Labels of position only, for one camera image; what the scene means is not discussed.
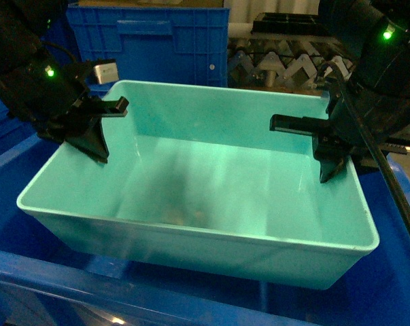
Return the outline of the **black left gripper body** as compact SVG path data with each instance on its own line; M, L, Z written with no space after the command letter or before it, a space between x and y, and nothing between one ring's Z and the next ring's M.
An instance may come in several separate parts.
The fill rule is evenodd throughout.
M24 67L24 120L42 138L61 143L98 143L99 100L89 95L91 61L60 66L56 60L31 60Z

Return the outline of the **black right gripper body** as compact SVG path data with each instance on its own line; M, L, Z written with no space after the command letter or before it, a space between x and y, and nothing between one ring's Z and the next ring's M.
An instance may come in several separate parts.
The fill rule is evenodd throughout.
M346 83L333 94L327 110L327 127L313 136L313 156L321 163L342 163L348 155L364 155L368 149L360 125L378 145L407 127L406 96L386 94L361 83Z

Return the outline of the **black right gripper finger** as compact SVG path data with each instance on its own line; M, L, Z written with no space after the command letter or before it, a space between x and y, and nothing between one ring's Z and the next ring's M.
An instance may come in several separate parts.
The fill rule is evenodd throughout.
M350 158L349 155L321 158L320 183L327 183L341 173Z
M329 131L329 121L313 117L293 117L274 114L270 119L269 130L313 136Z

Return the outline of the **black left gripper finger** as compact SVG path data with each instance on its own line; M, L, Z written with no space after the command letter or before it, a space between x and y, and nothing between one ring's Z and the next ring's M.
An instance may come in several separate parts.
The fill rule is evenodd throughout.
M129 101L121 96L116 101L98 101L95 104L97 116L126 116Z
M75 121L65 132L65 141L92 160L107 164L109 150L100 117L83 117Z

